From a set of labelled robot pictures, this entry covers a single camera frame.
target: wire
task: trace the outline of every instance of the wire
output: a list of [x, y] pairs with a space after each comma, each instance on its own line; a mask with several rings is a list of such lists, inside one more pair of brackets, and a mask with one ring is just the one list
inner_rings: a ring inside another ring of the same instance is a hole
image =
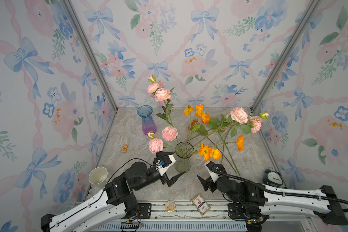
[[148, 165], [150, 165], [150, 166], [152, 166], [152, 167], [156, 167], [156, 166], [150, 164], [149, 162], [147, 162], [147, 161], [145, 161], [145, 160], [142, 160], [142, 159], [139, 159], [139, 158], [132, 158], [132, 159], [128, 160], [126, 163], [124, 163], [117, 171], [115, 171], [115, 173], [112, 174], [112, 176], [114, 176], [125, 164], [129, 163], [129, 162], [132, 161], [132, 160], [141, 160], [141, 161], [145, 162], [146, 164], [148, 164]]
[[[239, 177], [239, 176], [234, 176], [234, 175], [227, 174], [227, 173], [220, 172], [220, 171], [213, 170], [213, 169], [212, 169], [212, 172], [214, 172], [216, 174], [220, 174], [220, 175], [226, 176], [226, 177], [230, 177], [230, 178], [233, 178], [233, 179], [236, 179], [236, 180], [241, 180], [243, 182], [250, 183], [250, 184], [256, 186], [257, 188], [260, 188], [263, 191], [265, 191], [267, 193], [270, 193], [270, 194], [281, 195], [281, 196], [283, 196], [283, 194], [285, 194], [285, 196], [306, 197], [306, 198], [319, 199], [319, 196], [317, 196], [317, 195], [309, 195], [309, 194], [302, 194], [302, 193], [288, 193], [288, 192], [287, 193], [286, 192], [282, 193], [282, 192], [272, 191], [272, 190], [266, 189], [265, 187], [263, 187], [260, 184], [257, 184], [257, 183], [255, 183], [255, 182], [253, 182], [251, 180], [248, 180], [248, 179], [245, 179], [245, 178], [242, 178], [242, 177]], [[338, 199], [338, 198], [333, 198], [333, 197], [325, 197], [325, 196], [322, 196], [321, 199], [323, 199], [323, 200], [330, 200], [330, 201], [333, 201], [333, 202], [340, 202], [340, 203], [348, 205], [348, 201], [347, 200], [343, 200], [343, 199]]]

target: wooden block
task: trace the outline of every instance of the wooden block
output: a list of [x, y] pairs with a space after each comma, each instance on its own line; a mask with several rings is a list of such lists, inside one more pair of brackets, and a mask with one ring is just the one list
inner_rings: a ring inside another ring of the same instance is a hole
[[128, 145], [127, 144], [124, 144], [122, 146], [122, 150], [121, 150], [121, 153], [126, 153], [126, 150], [128, 149]]

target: pink rose bud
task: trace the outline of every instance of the pink rose bud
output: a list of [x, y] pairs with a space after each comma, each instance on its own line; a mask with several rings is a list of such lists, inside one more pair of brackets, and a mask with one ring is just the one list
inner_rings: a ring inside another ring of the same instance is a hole
[[147, 88], [147, 93], [152, 97], [159, 88], [161, 88], [160, 84], [155, 82]]
[[149, 138], [154, 138], [155, 137], [155, 134], [152, 131], [148, 132], [147, 135], [148, 135]]
[[154, 77], [154, 76], [149, 76], [149, 81], [151, 81], [152, 83], [154, 83], [155, 81], [156, 81], [156, 77]]
[[154, 155], [156, 155], [157, 152], [162, 151], [163, 148], [164, 148], [164, 143], [159, 138], [153, 138], [149, 142], [149, 150]]
[[162, 137], [166, 141], [173, 141], [178, 136], [178, 131], [174, 127], [165, 127], [162, 130]]
[[267, 111], [265, 111], [264, 113], [260, 113], [260, 117], [266, 119], [269, 117], [269, 114], [267, 113]]
[[155, 94], [156, 102], [164, 101], [166, 99], [171, 99], [170, 91], [168, 89], [158, 89]]
[[230, 114], [231, 114], [232, 120], [239, 122], [240, 125], [242, 125], [243, 123], [247, 123], [248, 121], [247, 119], [248, 115], [246, 114], [246, 112], [243, 110], [242, 107], [233, 108]]

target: clear glass vase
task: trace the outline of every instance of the clear glass vase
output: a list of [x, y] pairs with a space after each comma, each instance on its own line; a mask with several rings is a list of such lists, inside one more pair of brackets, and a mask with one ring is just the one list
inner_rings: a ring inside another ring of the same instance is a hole
[[180, 142], [175, 147], [177, 155], [175, 169], [178, 172], [189, 171], [191, 168], [190, 157], [193, 155], [194, 148], [189, 142]]
[[142, 131], [143, 134], [147, 135], [148, 132], [152, 131], [156, 133], [157, 127], [152, 118], [153, 109], [149, 105], [142, 105], [138, 108], [136, 113], [142, 118]]

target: marble tabletop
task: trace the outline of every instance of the marble tabletop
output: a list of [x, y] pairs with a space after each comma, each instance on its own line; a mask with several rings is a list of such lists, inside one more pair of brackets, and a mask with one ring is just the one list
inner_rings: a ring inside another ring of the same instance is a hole
[[[103, 166], [112, 174], [121, 165], [131, 158], [141, 158], [149, 163], [153, 162], [155, 155], [148, 148], [150, 138], [142, 132], [142, 121], [141, 118], [136, 113], [136, 108], [120, 108], [115, 116], [111, 130], [106, 140], [106, 144], [103, 148], [101, 158], [99, 160], [98, 166]], [[172, 109], [171, 118], [174, 126], [178, 129], [179, 141], [185, 141], [187, 136], [187, 127], [190, 124], [190, 117], [185, 117], [183, 114], [184, 108], [174, 108]], [[210, 117], [219, 117], [221, 114], [229, 114], [230, 108], [205, 108], [204, 111], [210, 114]], [[165, 120], [159, 118], [156, 114], [161, 113], [162, 109], [154, 108], [154, 113], [152, 114], [153, 120], [157, 126], [156, 135], [158, 138], [162, 139], [162, 130], [168, 126]], [[256, 134], [243, 134], [238, 131], [237, 135], [231, 138], [229, 135], [227, 137], [227, 142], [236, 141], [239, 135], [245, 136], [245, 150], [238, 151], [236, 144], [228, 144], [233, 160], [241, 174], [241, 177], [250, 179], [257, 183], [262, 182], [262, 177], [264, 175], [264, 170], [272, 167], [272, 163], [267, 155], [266, 149], [262, 143], [262, 138], [259, 133]], [[203, 136], [198, 136], [191, 141], [192, 144], [200, 141]], [[220, 136], [214, 133], [210, 136], [214, 143], [217, 143]], [[205, 139], [202, 141], [205, 145], [211, 146], [212, 143]], [[169, 142], [172, 146], [175, 146], [174, 141]], [[123, 144], [128, 144], [128, 149], [126, 153], [121, 153]], [[165, 148], [164, 151], [172, 151], [172, 149]], [[224, 153], [226, 157], [231, 161], [229, 153], [226, 148], [224, 148]], [[191, 158], [191, 169], [190, 171], [183, 174], [177, 182], [170, 188], [168, 186], [162, 185], [160, 181], [148, 185], [139, 191], [135, 191], [134, 194], [137, 200], [191, 200], [196, 197], [199, 193], [205, 199], [223, 199], [222, 194], [219, 191], [210, 192], [210, 190], [204, 192], [204, 189], [197, 178], [197, 175], [201, 176], [203, 179], [209, 177], [209, 173], [204, 167], [204, 158], [198, 154], [194, 154]], [[133, 160], [126, 164], [124, 168], [119, 170], [114, 177], [120, 175], [124, 170], [129, 168], [134, 162], [138, 160]], [[223, 165], [229, 174], [236, 174], [231, 168], [230, 164], [226, 159], [223, 159]], [[175, 167], [171, 167], [167, 172], [169, 179], [174, 175], [178, 174]], [[93, 196], [100, 190], [98, 187], [93, 187], [89, 191], [89, 195]]]

